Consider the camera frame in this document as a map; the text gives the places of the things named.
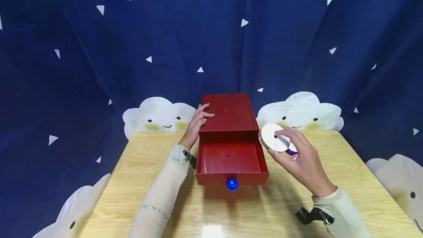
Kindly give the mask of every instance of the black strap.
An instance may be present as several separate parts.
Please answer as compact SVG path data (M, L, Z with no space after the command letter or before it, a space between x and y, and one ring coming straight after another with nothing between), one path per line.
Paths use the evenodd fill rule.
M330 225L335 221L334 218L319 208L313 208L311 212L308 212L304 207L301 207L295 216L303 225L310 224L312 221L323 221L326 225Z
M184 150L184 155L186 160L189 164L191 164L192 168L197 169L197 158L195 158L192 154Z

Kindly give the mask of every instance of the red drawer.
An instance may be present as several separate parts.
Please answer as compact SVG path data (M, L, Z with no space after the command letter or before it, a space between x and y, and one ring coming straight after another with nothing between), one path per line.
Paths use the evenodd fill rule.
M202 99L206 103L206 111L216 116L200 129L198 184L225 185L236 179L238 185L264 185L269 171L248 95L207 94Z

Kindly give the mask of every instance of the table surface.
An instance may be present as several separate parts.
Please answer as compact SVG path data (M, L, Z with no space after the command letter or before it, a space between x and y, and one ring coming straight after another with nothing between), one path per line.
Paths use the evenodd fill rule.
M418 237L420 232L340 133L304 131L335 185L344 188L376 237ZM134 133L86 222L81 238L127 237L138 208L183 133ZM197 144L192 153L196 156ZM312 208L311 194L265 152L264 186L197 184L190 168L163 237L329 237L322 222L303 226L295 213Z

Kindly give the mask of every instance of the blue drawer knob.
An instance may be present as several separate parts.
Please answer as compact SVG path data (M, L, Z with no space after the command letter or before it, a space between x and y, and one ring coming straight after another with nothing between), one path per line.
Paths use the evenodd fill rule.
M237 180L234 178L229 178L228 180L226 180L226 187L230 191L235 191L238 188Z

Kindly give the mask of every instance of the box lid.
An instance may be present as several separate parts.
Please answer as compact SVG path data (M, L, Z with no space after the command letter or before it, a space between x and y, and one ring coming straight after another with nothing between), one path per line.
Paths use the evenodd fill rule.
M210 103L205 112L215 113L200 132L259 130L253 107L246 93L204 94L201 104Z

